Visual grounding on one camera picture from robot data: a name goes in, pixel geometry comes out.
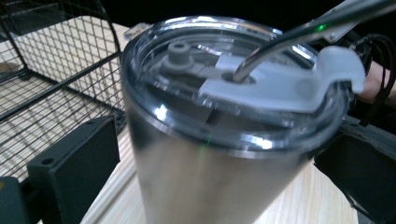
metal wire grid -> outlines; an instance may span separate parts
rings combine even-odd
[[[20,9],[3,6],[11,7],[2,15],[7,41],[0,43],[0,175],[23,180],[26,162],[79,124],[113,114],[120,132],[125,118],[120,47],[100,3],[19,2]],[[42,22],[43,8],[59,15],[57,22]],[[21,10],[33,21],[39,17],[38,30],[19,26],[20,16],[27,18]]]

table surface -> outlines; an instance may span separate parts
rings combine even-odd
[[[130,35],[148,26],[139,23]],[[123,49],[127,44],[123,34],[129,27],[114,24],[114,28]],[[120,163],[81,223],[146,223],[128,128],[119,135],[119,149]],[[255,222],[263,223],[354,224],[358,216],[344,194],[311,162]]]

dark background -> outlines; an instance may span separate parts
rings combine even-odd
[[[342,2],[341,0],[141,0],[138,2],[102,0],[110,19],[127,27],[132,27],[139,22],[154,23],[176,17],[206,15],[255,21],[284,32],[321,16]],[[353,31],[360,36],[387,35],[396,41],[396,11],[360,23]],[[370,107],[370,105],[358,102],[349,115],[361,119]],[[394,110],[383,106],[371,123],[386,131],[396,133],[396,125],[392,123],[389,116],[395,116]]]

white slider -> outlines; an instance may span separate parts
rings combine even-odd
[[[216,69],[234,72],[243,57],[221,55]],[[352,49],[324,48],[312,69],[263,62],[249,75],[255,82],[234,83],[208,78],[199,93],[257,109],[299,113],[316,111],[334,82],[350,81],[352,91],[363,91],[365,70]]]

stainless steel tumbler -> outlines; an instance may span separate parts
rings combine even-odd
[[[121,84],[148,224],[253,223],[336,132],[348,108],[342,82],[309,113],[200,91],[210,78],[231,81],[219,58],[247,57],[278,35],[196,16],[158,22],[127,45]],[[310,68],[316,55],[299,45],[267,61]]]

